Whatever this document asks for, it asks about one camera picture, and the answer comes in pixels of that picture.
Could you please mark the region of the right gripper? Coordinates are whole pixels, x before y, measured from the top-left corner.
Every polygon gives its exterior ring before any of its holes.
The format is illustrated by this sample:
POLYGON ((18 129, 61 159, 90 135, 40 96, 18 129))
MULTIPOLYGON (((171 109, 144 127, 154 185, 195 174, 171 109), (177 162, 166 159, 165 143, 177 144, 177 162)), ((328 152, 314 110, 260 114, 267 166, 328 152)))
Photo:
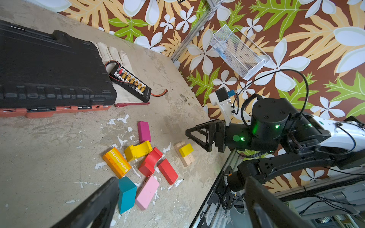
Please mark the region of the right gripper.
POLYGON ((251 149, 252 132, 249 126, 214 119, 185 130, 185 135, 207 152, 211 152, 214 143, 218 152, 223 153, 226 147, 244 151, 251 149))

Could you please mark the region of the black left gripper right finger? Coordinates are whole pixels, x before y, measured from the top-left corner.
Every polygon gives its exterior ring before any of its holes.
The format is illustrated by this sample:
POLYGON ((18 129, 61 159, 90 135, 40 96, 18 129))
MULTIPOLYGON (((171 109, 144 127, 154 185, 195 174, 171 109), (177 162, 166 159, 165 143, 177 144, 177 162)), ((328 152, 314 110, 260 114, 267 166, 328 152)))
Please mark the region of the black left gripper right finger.
POLYGON ((312 228, 256 179, 245 182, 245 201, 254 228, 312 228))

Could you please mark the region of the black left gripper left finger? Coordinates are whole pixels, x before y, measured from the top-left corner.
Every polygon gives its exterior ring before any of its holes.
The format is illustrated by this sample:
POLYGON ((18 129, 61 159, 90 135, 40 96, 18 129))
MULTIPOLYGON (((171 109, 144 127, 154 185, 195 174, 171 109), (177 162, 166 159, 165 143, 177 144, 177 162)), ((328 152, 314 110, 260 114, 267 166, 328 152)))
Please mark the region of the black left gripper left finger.
POLYGON ((109 228, 118 197, 118 178, 112 177, 53 227, 109 228))

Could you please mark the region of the yellow rectangular block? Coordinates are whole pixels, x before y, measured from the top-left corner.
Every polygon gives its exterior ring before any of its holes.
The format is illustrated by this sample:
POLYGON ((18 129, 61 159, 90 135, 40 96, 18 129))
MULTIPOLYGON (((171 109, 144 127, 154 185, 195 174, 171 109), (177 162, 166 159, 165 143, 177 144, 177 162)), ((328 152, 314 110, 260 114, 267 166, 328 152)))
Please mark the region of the yellow rectangular block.
POLYGON ((191 154, 194 151, 192 145, 190 143, 180 147, 179 153, 182 157, 185 157, 189 154, 191 154))

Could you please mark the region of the natural wood block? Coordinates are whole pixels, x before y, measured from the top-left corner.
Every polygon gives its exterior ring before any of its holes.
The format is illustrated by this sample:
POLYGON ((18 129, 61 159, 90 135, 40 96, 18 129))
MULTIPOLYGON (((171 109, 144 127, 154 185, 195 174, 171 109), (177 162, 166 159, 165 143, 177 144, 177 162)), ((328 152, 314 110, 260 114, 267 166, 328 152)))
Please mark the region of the natural wood block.
POLYGON ((188 167, 195 161, 193 154, 189 154, 182 158, 182 162, 185 167, 188 167))
POLYGON ((186 145, 186 143, 184 141, 182 142, 177 142, 174 145, 175 151, 178 154, 181 162, 183 163, 184 167, 188 167, 192 161, 189 157, 189 155, 187 155, 184 151, 183 151, 183 147, 186 145))

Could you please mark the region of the red rectangular block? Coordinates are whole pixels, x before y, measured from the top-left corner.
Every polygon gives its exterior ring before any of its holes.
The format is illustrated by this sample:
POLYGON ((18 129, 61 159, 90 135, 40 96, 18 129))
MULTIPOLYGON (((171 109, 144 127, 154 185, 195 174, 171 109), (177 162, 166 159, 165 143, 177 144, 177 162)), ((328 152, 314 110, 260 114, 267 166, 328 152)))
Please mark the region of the red rectangular block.
POLYGON ((178 179, 178 174, 176 173, 175 169, 172 167, 170 162, 167 159, 164 159, 159 165, 158 169, 166 178, 167 182, 170 185, 175 184, 178 179))

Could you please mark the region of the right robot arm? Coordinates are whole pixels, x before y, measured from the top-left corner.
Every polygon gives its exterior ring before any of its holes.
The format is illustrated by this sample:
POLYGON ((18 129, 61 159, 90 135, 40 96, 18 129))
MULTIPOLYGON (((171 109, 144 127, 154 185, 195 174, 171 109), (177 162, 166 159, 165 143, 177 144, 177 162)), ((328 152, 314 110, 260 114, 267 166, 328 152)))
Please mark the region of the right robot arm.
POLYGON ((249 177, 265 183, 277 176, 312 167, 349 169, 365 162, 365 125, 355 117, 331 121, 298 111, 287 99, 255 94, 250 123, 209 121, 187 129, 185 134, 204 150, 213 146, 271 153, 281 146, 285 153, 243 161, 226 177, 233 192, 244 188, 249 177))

